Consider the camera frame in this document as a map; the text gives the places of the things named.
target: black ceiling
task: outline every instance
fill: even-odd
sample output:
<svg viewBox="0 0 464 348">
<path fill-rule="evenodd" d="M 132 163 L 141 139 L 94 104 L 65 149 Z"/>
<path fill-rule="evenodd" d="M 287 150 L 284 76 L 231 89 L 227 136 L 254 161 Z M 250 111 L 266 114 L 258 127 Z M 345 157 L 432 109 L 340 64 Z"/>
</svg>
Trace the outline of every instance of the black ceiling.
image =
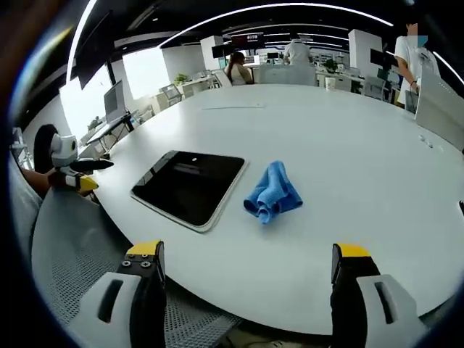
<svg viewBox="0 0 464 348">
<path fill-rule="evenodd" d="M 75 0 L 82 8 L 88 0 Z M 178 32 L 203 20 L 221 15 L 226 12 L 243 9 L 263 4 L 282 3 L 292 1 L 263 1 L 263 0 L 98 0 L 94 10 L 89 17 L 83 32 L 83 38 L 95 24 L 109 11 L 112 10 L 116 17 L 114 35 L 116 39 L 127 38 L 146 33 L 158 33 L 165 31 Z M 461 44 L 460 31 L 457 30 L 459 23 L 458 11 L 453 11 L 451 6 L 445 6 L 443 1 L 435 6 L 430 6 L 426 0 L 321 0 L 320 3 L 348 7 L 380 17 L 383 20 L 392 22 L 394 27 L 389 27 L 383 23 L 363 17 L 358 14 L 344 12 L 337 9 L 325 9 L 319 7 L 277 7 L 269 9 L 259 9 L 249 12 L 242 12 L 228 17 L 220 18 L 196 28 L 196 35 L 181 36 L 172 40 L 165 47 L 178 46 L 185 43 L 199 41 L 211 35 L 223 35 L 239 29 L 253 28 L 263 25 L 277 25 L 286 23 L 309 23 L 316 25 L 329 25 L 341 28 L 360 29 L 378 35 L 384 40 L 389 51 L 394 51 L 396 37 L 405 34 L 403 24 L 403 14 L 407 11 L 406 3 L 415 3 L 415 8 L 420 12 L 426 24 L 429 36 L 428 47 L 438 51 L 461 75 L 464 75 L 464 53 Z M 148 8 L 154 11 L 137 28 L 128 30 L 133 21 Z M 80 11 L 75 11 L 73 19 L 77 25 L 80 18 Z M 259 29 L 265 34 L 288 33 L 290 29 L 297 30 L 299 33 L 319 33 L 323 35 L 348 37 L 349 30 L 339 30 L 322 26 L 301 26 L 301 27 L 271 27 Z M 67 64 L 67 57 L 70 51 L 72 32 L 52 53 L 48 62 L 41 69 L 35 86 L 44 78 L 52 74 L 59 67 Z M 128 44 L 124 53 L 145 48 L 147 45 L 155 46 L 163 42 L 166 38 L 157 38 L 149 43 Z M 279 41 L 288 38 L 268 37 L 269 41 Z M 338 39 L 323 38 L 323 42 L 330 44 L 342 44 L 343 49 L 348 49 L 348 41 Z M 115 56 L 122 54 L 122 47 L 115 49 Z M 456 77 L 446 71 L 442 73 L 445 80 L 453 88 L 460 89 L 462 85 Z"/>
</svg>

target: office desk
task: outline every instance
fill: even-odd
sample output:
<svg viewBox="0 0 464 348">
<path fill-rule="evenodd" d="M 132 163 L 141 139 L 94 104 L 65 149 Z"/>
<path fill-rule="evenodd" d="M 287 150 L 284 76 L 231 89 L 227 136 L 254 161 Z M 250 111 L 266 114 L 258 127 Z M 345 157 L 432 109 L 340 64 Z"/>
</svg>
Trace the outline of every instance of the office desk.
<svg viewBox="0 0 464 348">
<path fill-rule="evenodd" d="M 92 137 L 89 140 L 87 140 L 86 145 L 90 145 L 92 143 L 95 143 L 96 141 L 99 141 L 101 144 L 101 147 L 103 147 L 103 149 L 107 151 L 108 149 L 104 145 L 104 142 L 102 141 L 102 139 L 108 134 L 110 134 L 119 125 L 122 125 L 123 123 L 128 128 L 129 132 L 133 131 L 133 126 L 131 123 L 131 114 L 128 113 L 126 116 L 123 116 L 119 120 L 117 120 L 117 122 L 107 123 L 106 125 L 101 127 L 94 135 L 92 135 Z"/>
<path fill-rule="evenodd" d="M 182 83 L 182 85 L 179 86 L 179 89 L 182 89 L 182 92 L 186 98 L 189 98 L 190 96 L 207 90 L 208 81 L 215 79 L 216 77 L 214 75 L 207 76 L 205 78 L 197 78 L 196 80 Z"/>
<path fill-rule="evenodd" d="M 95 193 L 132 243 L 165 242 L 168 276 L 247 320 L 331 334 L 336 242 L 367 248 L 381 272 L 414 297 L 422 315 L 448 299 L 462 279 L 458 201 L 464 197 L 464 161 L 406 114 L 365 96 L 309 86 L 208 90 L 119 141 L 110 152 L 115 165 L 94 174 L 100 186 Z M 173 149 L 249 161 L 207 233 L 174 223 L 130 196 L 142 175 Z M 261 225 L 244 211 L 243 200 L 274 160 L 285 163 L 304 204 Z"/>
<path fill-rule="evenodd" d="M 355 76 L 351 76 L 351 75 L 345 75 L 345 74 L 332 74 L 330 72 L 326 72 L 326 71 L 320 71 L 320 70 L 316 70 L 316 75 L 321 75 L 321 76 L 324 76 L 324 77 L 327 77 L 327 78 L 349 78 L 351 81 L 356 81 L 356 82 L 359 82 L 361 84 L 364 84 L 364 81 L 365 79 L 364 78 L 357 78 Z"/>
</svg>

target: computer monitor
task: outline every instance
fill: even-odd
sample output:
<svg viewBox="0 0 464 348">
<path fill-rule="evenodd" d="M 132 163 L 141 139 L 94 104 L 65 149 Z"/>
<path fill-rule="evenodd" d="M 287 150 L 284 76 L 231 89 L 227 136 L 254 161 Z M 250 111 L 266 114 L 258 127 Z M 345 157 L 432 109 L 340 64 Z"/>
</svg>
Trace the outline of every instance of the computer monitor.
<svg viewBox="0 0 464 348">
<path fill-rule="evenodd" d="M 115 48 L 114 31 L 113 16 L 109 12 L 100 20 L 76 53 L 74 71 L 79 77 L 82 89 L 111 56 Z"/>
<path fill-rule="evenodd" d="M 423 68 L 415 121 L 441 136 L 459 151 L 464 149 L 464 99 L 435 75 Z"/>
<path fill-rule="evenodd" d="M 107 123 L 125 115 L 124 90 L 121 80 L 104 95 L 104 108 L 107 113 Z"/>
</svg>

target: table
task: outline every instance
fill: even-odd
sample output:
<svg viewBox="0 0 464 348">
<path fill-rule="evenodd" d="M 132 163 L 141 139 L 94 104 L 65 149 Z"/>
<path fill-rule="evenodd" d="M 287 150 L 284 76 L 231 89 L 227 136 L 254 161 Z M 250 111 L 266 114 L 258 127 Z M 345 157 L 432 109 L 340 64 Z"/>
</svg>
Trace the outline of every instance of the table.
<svg viewBox="0 0 464 348">
<path fill-rule="evenodd" d="M 180 85 L 179 87 L 183 89 L 183 92 L 186 95 L 186 97 L 189 97 L 208 89 L 207 82 L 210 80 L 216 80 L 216 77 L 214 75 L 211 75 L 204 78 L 197 78 L 196 80 L 182 83 L 182 85 Z"/>
<path fill-rule="evenodd" d="M 345 75 L 343 73 L 342 74 L 332 74 L 330 72 L 316 70 L 316 75 L 322 75 L 322 76 L 327 77 L 327 78 L 349 78 L 351 81 L 356 81 L 356 82 L 359 82 L 361 84 L 364 84 L 364 82 L 365 82 L 364 78 L 359 78 L 359 77 L 352 76 L 352 75 Z"/>
<path fill-rule="evenodd" d="M 131 123 L 131 114 L 128 113 L 125 116 L 118 119 L 116 122 L 107 123 L 106 125 L 101 127 L 94 135 L 92 135 L 92 137 L 89 140 L 87 140 L 86 145 L 90 145 L 96 141 L 99 141 L 101 147 L 103 147 L 103 150 L 108 151 L 102 139 L 123 123 L 128 128 L 129 133 L 133 131 L 133 126 Z"/>
<path fill-rule="evenodd" d="M 119 141 L 110 152 L 115 165 L 94 174 L 100 186 L 95 193 L 132 243 L 165 242 L 168 276 L 247 320 L 331 334 L 336 242 L 367 248 L 379 270 L 415 298 L 422 315 L 461 281 L 464 161 L 407 114 L 365 96 L 311 86 L 208 90 Z M 205 234 L 129 194 L 173 149 L 249 161 L 217 225 Z M 285 163 L 304 205 L 263 226 L 244 211 L 243 199 L 274 160 Z"/>
</svg>

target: blue cloth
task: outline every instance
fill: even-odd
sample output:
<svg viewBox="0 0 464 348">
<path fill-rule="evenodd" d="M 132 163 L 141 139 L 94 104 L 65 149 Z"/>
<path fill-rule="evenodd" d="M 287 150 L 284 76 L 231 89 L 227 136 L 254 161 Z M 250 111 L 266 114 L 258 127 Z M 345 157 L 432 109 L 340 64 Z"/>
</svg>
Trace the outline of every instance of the blue cloth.
<svg viewBox="0 0 464 348">
<path fill-rule="evenodd" d="M 282 212 L 301 207 L 302 199 L 291 184 L 281 161 L 272 162 L 252 194 L 244 200 L 244 207 L 264 224 Z"/>
</svg>

